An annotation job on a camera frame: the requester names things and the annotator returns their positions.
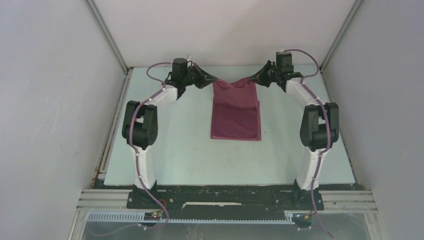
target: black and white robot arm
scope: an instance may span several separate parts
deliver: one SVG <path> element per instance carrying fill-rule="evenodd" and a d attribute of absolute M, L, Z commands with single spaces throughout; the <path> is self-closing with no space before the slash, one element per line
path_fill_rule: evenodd
<path fill-rule="evenodd" d="M 135 165 L 139 169 L 136 169 L 134 184 L 140 189 L 144 189 L 140 179 L 148 189 L 151 189 L 156 183 L 149 149 L 158 136 L 157 108 L 178 100 L 188 86 L 195 85 L 197 88 L 202 89 L 218 79 L 185 58 L 174 59 L 170 77 L 170 79 L 165 81 L 161 91 L 143 103 L 136 116 L 137 119 L 142 121 L 134 123 L 132 141 L 138 153 L 133 148 L 131 148 L 131 151 L 135 159 L 137 159 L 136 154 L 138 154 L 138 163 L 135 163 Z M 276 61 L 268 61 L 258 73 L 250 77 L 250 80 L 265 87 L 269 87 L 271 83 L 276 83 L 303 108 L 300 140 L 305 149 L 302 166 L 295 184 L 298 185 L 300 190 L 309 191 L 312 189 L 312 179 L 317 170 L 318 158 L 321 153 L 321 164 L 313 189 L 319 185 L 319 172 L 321 171 L 322 162 L 328 153 L 328 151 L 323 152 L 327 146 L 327 131 L 325 123 L 319 124 L 319 118 L 324 119 L 324 112 L 317 102 L 319 98 L 314 98 L 305 89 L 301 83 L 301 78 L 303 78 L 302 74 L 294 72 L 291 53 L 277 52 Z M 129 101 L 126 105 L 122 136 L 126 139 L 127 144 L 130 144 L 130 125 L 139 104 L 141 103 Z M 323 102 L 323 104 L 329 119 L 331 148 L 333 143 L 339 138 L 339 107 L 334 102 Z"/>

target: folded cloth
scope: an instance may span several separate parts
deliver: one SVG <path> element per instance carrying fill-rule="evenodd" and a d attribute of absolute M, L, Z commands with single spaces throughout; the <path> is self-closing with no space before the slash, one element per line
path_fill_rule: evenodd
<path fill-rule="evenodd" d="M 261 114 L 256 84 L 245 77 L 213 83 L 211 139 L 261 140 Z"/>

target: white wall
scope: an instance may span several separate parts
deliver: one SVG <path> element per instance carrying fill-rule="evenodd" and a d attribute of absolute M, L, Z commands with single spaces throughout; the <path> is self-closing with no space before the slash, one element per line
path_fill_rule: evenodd
<path fill-rule="evenodd" d="M 125 62 L 190 54 L 203 66 L 262 65 L 280 49 L 321 62 L 354 0 L 96 0 Z M 311 63 L 301 54 L 296 64 Z"/>
<path fill-rule="evenodd" d="M 393 240 L 423 239 L 424 1 L 368 0 L 325 70 L 360 179 Z"/>
<path fill-rule="evenodd" d="M 65 239 L 123 72 L 83 0 L 0 1 L 0 238 Z"/>

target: cloth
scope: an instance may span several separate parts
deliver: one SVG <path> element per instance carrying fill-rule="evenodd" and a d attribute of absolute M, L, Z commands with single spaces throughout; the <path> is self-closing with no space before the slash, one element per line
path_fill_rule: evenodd
<path fill-rule="evenodd" d="M 245 77 L 213 83 L 211 139 L 261 140 L 261 114 L 256 84 Z"/>

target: white tabletop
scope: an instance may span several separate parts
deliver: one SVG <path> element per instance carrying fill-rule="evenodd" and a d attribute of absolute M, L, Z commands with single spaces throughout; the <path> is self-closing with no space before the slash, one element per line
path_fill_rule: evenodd
<path fill-rule="evenodd" d="M 262 66 L 202 67 L 206 72 L 235 82 L 255 74 Z M 303 75 L 314 65 L 295 65 Z M 151 75 L 165 79 L 170 67 L 153 68 Z M 307 78 L 307 85 L 322 99 L 327 93 L 320 75 Z M 161 87 L 146 76 L 146 68 L 135 68 L 124 104 L 143 101 Z M 158 138 L 151 148 L 154 173 L 160 185 L 267 185 L 293 184 L 301 167 L 304 146 L 299 137 L 303 109 L 276 84 L 257 85 L 260 102 L 261 141 L 211 139 L 212 85 L 187 88 L 182 97 L 158 109 Z M 121 136 L 123 112 L 107 168 L 105 185 L 132 185 L 135 163 L 130 147 Z M 327 154 L 320 184 L 355 182 L 342 139 Z"/>

